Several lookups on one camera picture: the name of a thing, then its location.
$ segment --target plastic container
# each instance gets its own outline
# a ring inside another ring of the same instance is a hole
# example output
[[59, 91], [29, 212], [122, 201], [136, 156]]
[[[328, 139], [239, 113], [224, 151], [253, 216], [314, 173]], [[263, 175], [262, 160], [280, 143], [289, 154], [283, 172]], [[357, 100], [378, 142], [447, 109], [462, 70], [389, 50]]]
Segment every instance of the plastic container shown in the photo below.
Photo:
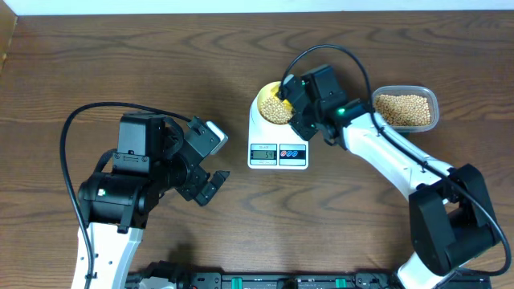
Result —
[[434, 128], [439, 121], [439, 106], [435, 94], [428, 88], [410, 85], [391, 85], [378, 88], [371, 96], [372, 101], [379, 95], [404, 96], [416, 95], [426, 98], [428, 110], [430, 112], [430, 124], [422, 126], [392, 126], [397, 132], [426, 132]]

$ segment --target black cable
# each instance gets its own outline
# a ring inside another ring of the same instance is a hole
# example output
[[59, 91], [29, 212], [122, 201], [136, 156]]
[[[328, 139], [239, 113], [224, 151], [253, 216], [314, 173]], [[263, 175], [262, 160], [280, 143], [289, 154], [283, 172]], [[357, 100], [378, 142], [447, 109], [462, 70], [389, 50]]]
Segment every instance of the black cable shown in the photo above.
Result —
[[497, 271], [477, 271], [477, 270], [470, 270], [470, 269], [466, 269], [466, 268], [459, 268], [458, 270], [462, 271], [462, 272], [467, 272], [468, 274], [473, 274], [473, 275], [486, 275], [486, 276], [499, 276], [499, 275], [502, 275], [504, 274], [505, 272], [508, 271], [508, 268], [511, 266], [512, 264], [512, 253], [511, 253], [511, 249], [510, 249], [510, 245], [508, 243], [508, 240], [507, 240], [507, 237], [504, 233], [504, 231], [501, 229], [500, 225], [498, 224], [498, 222], [485, 210], [485, 208], [476, 200], [475, 197], [471, 196], [465, 189], [463, 189], [459, 184], [457, 184], [456, 182], [452, 181], [449, 177], [447, 177], [444, 173], [441, 173], [439, 172], [437, 169], [431, 167], [430, 165], [428, 165], [428, 163], [424, 160], [420, 160], [418, 159], [414, 154], [410, 153], [408, 150], [404, 149], [401, 145], [399, 145], [398, 143], [396, 143], [396, 141], [394, 141], [390, 136], [388, 136], [385, 132], [384, 132], [384, 127], [381, 127], [378, 125], [378, 122], [377, 120], [375, 119], [375, 115], [374, 115], [374, 109], [373, 109], [373, 100], [372, 100], [372, 92], [371, 92], [371, 86], [369, 85], [369, 76], [368, 76], [368, 72], [366, 71], [366, 69], [364, 68], [364, 66], [362, 65], [361, 61], [355, 56], [354, 53], [352, 53], [351, 51], [349, 51], [348, 49], [342, 47], [342, 46], [339, 46], [339, 45], [334, 45], [334, 44], [321, 44], [321, 45], [316, 45], [314, 47], [311, 47], [309, 49], [307, 49], [306, 51], [302, 52], [300, 55], [298, 55], [292, 62], [291, 64], [289, 64], [288, 68], [286, 69], [286, 71], [284, 72], [284, 75], [282, 77], [282, 80], [280, 80], [280, 95], [282, 96], [283, 99], [285, 99], [284, 97], [284, 81], [286, 79], [286, 77], [289, 75], [289, 71], [292, 69], [292, 67], [302, 58], [304, 57], [306, 54], [316, 50], [316, 49], [320, 49], [320, 48], [332, 48], [332, 49], [336, 49], [338, 51], [341, 51], [341, 52], [344, 52], [347, 56], [349, 56], [351, 59], [353, 59], [355, 61], [355, 63], [357, 64], [357, 66], [361, 69], [361, 72], [362, 72], [362, 75], [364, 76], [364, 81], [365, 81], [365, 86], [366, 86], [366, 91], [367, 91], [367, 94], [368, 94], [368, 110], [369, 110], [369, 114], [371, 115], [371, 121], [373, 122], [373, 125], [374, 127], [377, 129], [378, 133], [380, 135], [382, 135], [387, 141], [389, 141], [396, 149], [398, 149], [400, 152], [404, 153], [406, 156], [408, 156], [411, 160], [413, 160], [414, 162], [416, 162], [416, 164], [420, 165], [422, 167], [422, 169], [426, 169], [428, 170], [429, 172], [433, 173], [434, 175], [436, 175], [437, 177], [440, 177], [442, 180], [448, 182], [451, 187], [453, 187], [454, 189], [456, 189], [459, 193], [461, 193], [466, 199], [468, 199], [471, 203], [473, 203], [473, 205], [478, 208], [480, 211], [482, 211], [482, 213], [485, 215], [485, 217], [488, 219], [489, 223], [490, 223], [490, 226], [493, 227], [493, 229], [498, 233], [499, 235], [499, 238], [501, 240], [501, 242], [503, 243], [504, 245], [504, 250], [505, 250], [505, 263], [504, 265], [502, 266], [501, 269], [497, 270]]
[[109, 149], [107, 152], [105, 152], [96, 163], [96, 167], [93, 170], [93, 173], [101, 173], [102, 170], [104, 170], [105, 165], [111, 160], [113, 153], [116, 151], [117, 149]]
[[79, 209], [79, 203], [77, 201], [75, 191], [73, 190], [73, 185], [71, 184], [71, 178], [70, 173], [67, 170], [67, 162], [66, 162], [66, 135], [67, 131], [70, 128], [71, 122], [77, 116], [79, 113], [89, 109], [89, 108], [99, 108], [99, 107], [126, 107], [126, 108], [135, 108], [140, 110], [145, 110], [148, 112], [154, 112], [156, 114], [162, 114], [167, 116], [172, 116], [175, 118], [178, 118], [180, 120], [184, 120], [187, 122], [190, 122], [191, 120], [185, 116], [178, 115], [176, 113], [163, 111], [161, 109], [156, 108], [149, 108], [143, 105], [139, 104], [129, 104], [129, 103], [121, 103], [121, 102], [101, 102], [101, 103], [94, 103], [94, 104], [86, 104], [80, 108], [77, 108], [74, 112], [70, 114], [70, 116], [66, 119], [66, 122], [63, 126], [63, 131], [61, 132], [61, 139], [60, 139], [60, 147], [59, 147], [59, 155], [61, 160], [61, 169], [63, 170], [63, 176], [64, 176], [64, 183], [67, 187], [67, 192], [70, 195], [71, 204], [73, 205], [73, 210], [75, 211], [75, 215], [77, 217], [77, 220], [79, 221], [80, 230], [82, 231], [82, 235], [84, 237], [84, 242], [86, 245], [86, 249], [88, 251], [88, 274], [86, 275], [86, 283], [84, 288], [88, 289], [91, 285], [91, 280], [94, 278], [93, 273], [93, 267], [94, 267], [94, 256], [93, 256], [93, 250], [91, 246], [91, 241], [88, 237], [88, 231], [86, 229], [86, 224], [84, 222], [84, 218], [82, 217], [82, 214], [80, 213]]

